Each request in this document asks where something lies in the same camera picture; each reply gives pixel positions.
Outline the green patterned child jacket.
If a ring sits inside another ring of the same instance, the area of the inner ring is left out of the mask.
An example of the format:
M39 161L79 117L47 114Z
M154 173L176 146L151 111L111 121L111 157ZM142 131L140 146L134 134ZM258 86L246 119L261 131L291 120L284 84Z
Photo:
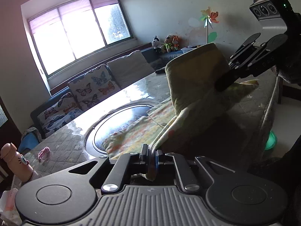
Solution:
M217 92L215 82L230 71L214 43L198 47L171 60L165 67L170 97L122 131L110 135L103 146L111 160L149 146L150 168L142 175L156 177L155 154L192 151L188 142L202 134L220 117L259 85L256 80L234 82Z

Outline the clear plastic storage box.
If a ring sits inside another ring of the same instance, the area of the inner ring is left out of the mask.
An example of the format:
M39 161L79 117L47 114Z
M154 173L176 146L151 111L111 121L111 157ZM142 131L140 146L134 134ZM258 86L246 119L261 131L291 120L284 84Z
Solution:
M188 53L196 48L198 48L199 45L195 45L195 46L189 46L189 47L184 47L184 48L181 48L181 51L183 52L183 54L185 53Z

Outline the orange plush toy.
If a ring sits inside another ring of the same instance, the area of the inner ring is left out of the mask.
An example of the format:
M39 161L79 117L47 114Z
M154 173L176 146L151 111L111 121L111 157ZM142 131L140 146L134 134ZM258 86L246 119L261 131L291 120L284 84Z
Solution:
M179 45L179 38L178 36L173 37L173 50L178 51L180 50L180 45Z

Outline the grey quilted table cover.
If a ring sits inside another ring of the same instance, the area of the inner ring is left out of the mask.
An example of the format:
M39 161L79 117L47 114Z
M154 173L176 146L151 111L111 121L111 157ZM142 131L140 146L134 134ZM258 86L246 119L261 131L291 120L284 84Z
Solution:
M204 133L188 142L192 151L186 150L180 154L189 159L206 156L241 169L259 161L274 121L279 79L271 71L266 71L259 76L258 82L257 89L217 117ZM150 104L154 108L168 97L170 94L166 76L152 73L54 132L27 152L25 157L39 175L45 176L103 156L106 152L95 150L92 138L89 137L97 122L122 106ZM38 153L46 146L53 156L48 161L39 163Z

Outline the brown plush toy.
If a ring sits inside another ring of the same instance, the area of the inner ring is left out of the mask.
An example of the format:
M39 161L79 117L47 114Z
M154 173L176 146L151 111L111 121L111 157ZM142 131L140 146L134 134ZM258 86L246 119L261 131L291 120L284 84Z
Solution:
M164 53L170 53L174 50L173 46L173 35L167 35L167 37L164 40L164 43L161 46L161 52Z

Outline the colourful paper pinwheel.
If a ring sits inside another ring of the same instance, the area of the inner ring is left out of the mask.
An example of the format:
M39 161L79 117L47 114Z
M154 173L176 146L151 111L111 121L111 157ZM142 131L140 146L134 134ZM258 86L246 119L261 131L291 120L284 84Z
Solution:
M217 20L219 16L218 11L212 11L211 7L208 7L206 10L201 10L202 16L199 19L204 22L204 28L206 29L206 43L209 43L209 28L213 28L212 24L218 24Z

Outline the black white plush cow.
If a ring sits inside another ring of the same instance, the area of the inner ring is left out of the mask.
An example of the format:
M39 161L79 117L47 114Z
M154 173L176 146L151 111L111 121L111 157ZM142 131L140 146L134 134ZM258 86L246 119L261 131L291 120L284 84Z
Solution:
M160 48L161 42L157 36L153 38L151 45L154 50L158 50Z

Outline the small pink toy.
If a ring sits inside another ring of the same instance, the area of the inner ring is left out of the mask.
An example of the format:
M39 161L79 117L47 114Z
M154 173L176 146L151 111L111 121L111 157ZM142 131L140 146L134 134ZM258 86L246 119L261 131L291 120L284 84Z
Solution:
M38 153L38 161L39 163L48 161L52 156L53 156L52 151L48 146L46 146Z

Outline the green plastic bowl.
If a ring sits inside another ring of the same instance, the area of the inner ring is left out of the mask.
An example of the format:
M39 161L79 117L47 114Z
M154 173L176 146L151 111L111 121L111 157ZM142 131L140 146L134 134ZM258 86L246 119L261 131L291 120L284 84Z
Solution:
M277 136L275 135L273 130L271 130L269 133L268 140L265 145L265 151L273 150L274 147L276 146L276 144L277 144Z

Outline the upright butterfly cushion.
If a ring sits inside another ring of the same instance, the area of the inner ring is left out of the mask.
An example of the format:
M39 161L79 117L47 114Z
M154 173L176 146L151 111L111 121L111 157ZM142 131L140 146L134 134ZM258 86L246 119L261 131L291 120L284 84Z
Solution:
M106 64L101 64L76 77L68 82L68 87L83 111L87 111L121 90Z

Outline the plain beige cushion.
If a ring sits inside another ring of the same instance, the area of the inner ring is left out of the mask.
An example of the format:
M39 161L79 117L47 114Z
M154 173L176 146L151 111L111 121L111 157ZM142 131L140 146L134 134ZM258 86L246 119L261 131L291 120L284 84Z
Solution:
M121 88L126 88L155 72L140 50L109 61L107 67Z

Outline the blue grey cloth on sofa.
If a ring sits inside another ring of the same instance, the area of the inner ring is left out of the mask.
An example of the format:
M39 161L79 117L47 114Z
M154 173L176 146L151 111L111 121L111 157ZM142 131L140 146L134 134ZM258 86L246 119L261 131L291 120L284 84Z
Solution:
M18 151L20 153L26 153L35 148L39 143L43 141L43 137L36 127L30 127L24 131L21 137L21 143Z

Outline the blue sofa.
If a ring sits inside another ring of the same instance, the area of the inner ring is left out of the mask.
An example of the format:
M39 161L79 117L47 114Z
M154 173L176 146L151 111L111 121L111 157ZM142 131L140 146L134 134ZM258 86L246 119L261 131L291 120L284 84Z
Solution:
M101 62L97 67L75 77L67 83L67 87L31 113L33 130L24 132L18 151L22 153L32 150L80 114L164 67L182 53L182 50L178 50L161 54L153 48L135 50L106 63Z

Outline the pink cartoon water bottle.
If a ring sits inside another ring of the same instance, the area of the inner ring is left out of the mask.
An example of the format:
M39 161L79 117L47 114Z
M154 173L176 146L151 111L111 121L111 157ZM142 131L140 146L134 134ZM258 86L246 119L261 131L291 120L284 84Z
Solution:
M2 147L1 158L6 162L13 174L23 183L30 180L33 175L33 168L29 161L17 151L13 143L6 143Z

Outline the window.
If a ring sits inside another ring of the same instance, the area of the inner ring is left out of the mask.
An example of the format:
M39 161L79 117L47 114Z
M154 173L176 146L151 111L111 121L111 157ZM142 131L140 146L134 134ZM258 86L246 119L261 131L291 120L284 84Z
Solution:
M27 19L47 78L133 38L120 0L71 0Z

